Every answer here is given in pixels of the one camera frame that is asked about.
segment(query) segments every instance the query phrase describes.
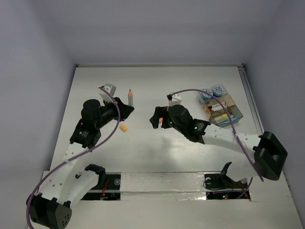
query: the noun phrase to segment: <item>white table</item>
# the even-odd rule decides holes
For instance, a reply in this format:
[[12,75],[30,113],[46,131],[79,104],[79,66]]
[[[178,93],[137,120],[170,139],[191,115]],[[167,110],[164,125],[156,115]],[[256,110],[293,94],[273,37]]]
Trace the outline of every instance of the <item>white table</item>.
[[[236,130],[257,134],[246,97],[249,92],[243,87],[237,67],[77,68],[51,168],[62,160],[81,117],[83,102],[101,100],[97,87],[106,83],[117,87],[115,96],[124,103],[131,89],[135,110],[124,122],[128,131],[118,130],[92,153],[88,164],[101,165],[107,172],[122,172],[121,191],[125,193],[121,201],[81,201],[68,229],[302,228],[283,174],[276,182],[262,183],[255,178],[250,188],[252,201],[205,200],[203,173],[197,172],[219,171],[226,162],[243,156],[189,142],[173,129],[155,130],[149,122],[156,106],[167,105],[168,93],[222,83],[244,115],[235,125]],[[182,105],[194,118],[207,120],[196,92],[183,93],[181,97]],[[101,129],[102,139],[114,126],[112,121]]]

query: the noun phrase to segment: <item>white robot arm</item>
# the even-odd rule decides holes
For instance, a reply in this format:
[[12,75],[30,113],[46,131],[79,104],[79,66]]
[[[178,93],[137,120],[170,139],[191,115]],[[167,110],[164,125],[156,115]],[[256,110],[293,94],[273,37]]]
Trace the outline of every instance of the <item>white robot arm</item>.
[[162,128],[174,128],[190,141],[221,146],[244,154],[237,141],[236,136],[238,136],[251,160],[250,162],[245,156],[239,163],[225,164],[221,173],[206,174],[205,178],[209,178],[206,182],[207,189],[232,188],[236,182],[255,177],[258,173],[270,180],[279,179],[287,152],[274,134],[265,131],[263,135],[242,133],[235,135],[231,130],[219,128],[204,120],[193,119],[189,111],[180,105],[179,94],[168,95],[168,98],[168,106],[155,108],[154,115],[150,119],[153,128],[159,127],[159,119],[162,118]]
[[115,86],[106,84],[100,93],[104,106],[96,99],[87,100],[83,104],[81,119],[70,138],[70,144],[61,166],[46,180],[30,203],[29,215],[33,222],[51,229],[64,229],[70,221],[72,209],[92,188],[103,189],[106,183],[106,173],[102,166],[86,164],[90,153],[85,150],[95,147],[101,137],[100,129],[111,120],[124,121],[134,107],[122,103],[116,97],[109,99],[103,91],[114,95]]

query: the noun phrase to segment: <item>orange eraser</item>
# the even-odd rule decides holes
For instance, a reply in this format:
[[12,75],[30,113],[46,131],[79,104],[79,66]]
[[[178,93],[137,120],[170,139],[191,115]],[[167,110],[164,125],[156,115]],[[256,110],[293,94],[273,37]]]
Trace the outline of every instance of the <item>orange eraser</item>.
[[126,126],[124,126],[123,124],[120,124],[120,129],[123,131],[123,132],[126,132],[128,130],[128,128]]

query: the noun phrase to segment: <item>white wall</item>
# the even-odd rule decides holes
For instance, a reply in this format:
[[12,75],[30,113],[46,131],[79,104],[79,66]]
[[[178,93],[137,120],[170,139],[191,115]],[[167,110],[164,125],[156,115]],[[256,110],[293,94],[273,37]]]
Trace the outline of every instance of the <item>white wall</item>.
[[285,0],[246,64],[265,130],[288,151],[284,167],[305,225],[305,1]]
[[41,1],[0,1],[0,224],[26,228],[48,169],[75,64]]
[[77,63],[242,63],[281,0],[43,0]]

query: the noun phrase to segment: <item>blue round container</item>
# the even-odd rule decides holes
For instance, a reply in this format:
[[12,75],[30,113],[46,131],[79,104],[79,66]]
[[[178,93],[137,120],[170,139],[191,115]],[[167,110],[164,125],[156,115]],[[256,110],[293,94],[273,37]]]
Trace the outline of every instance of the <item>blue round container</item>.
[[[213,94],[213,92],[210,90],[210,89],[202,89],[204,92],[207,92],[209,94]],[[206,93],[202,93],[200,92],[201,94],[201,97],[203,98],[203,100],[208,100],[208,99],[211,99],[212,97],[209,95],[209,94],[206,94]]]
[[220,85],[213,87],[213,95],[216,97],[221,96],[224,93],[224,88]]

